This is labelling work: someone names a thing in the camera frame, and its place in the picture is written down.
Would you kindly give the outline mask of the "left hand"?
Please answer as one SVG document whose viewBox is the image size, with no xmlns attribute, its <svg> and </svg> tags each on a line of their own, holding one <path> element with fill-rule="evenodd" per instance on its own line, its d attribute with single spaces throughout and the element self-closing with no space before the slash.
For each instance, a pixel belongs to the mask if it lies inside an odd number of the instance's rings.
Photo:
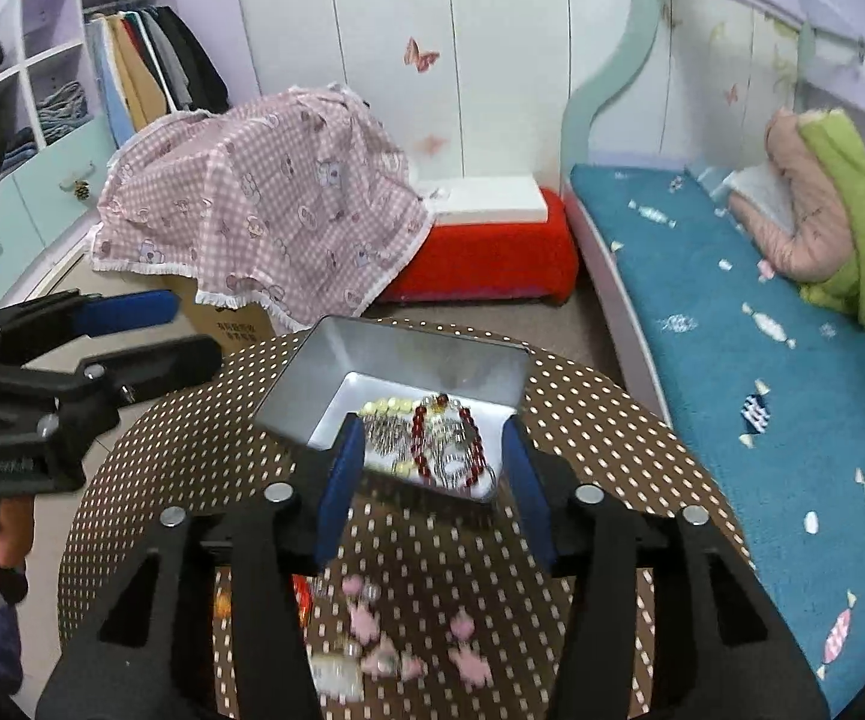
<svg viewBox="0 0 865 720">
<path fill-rule="evenodd" d="M 17 569 L 34 544 L 34 499 L 0 499 L 0 567 Z"/>
</svg>

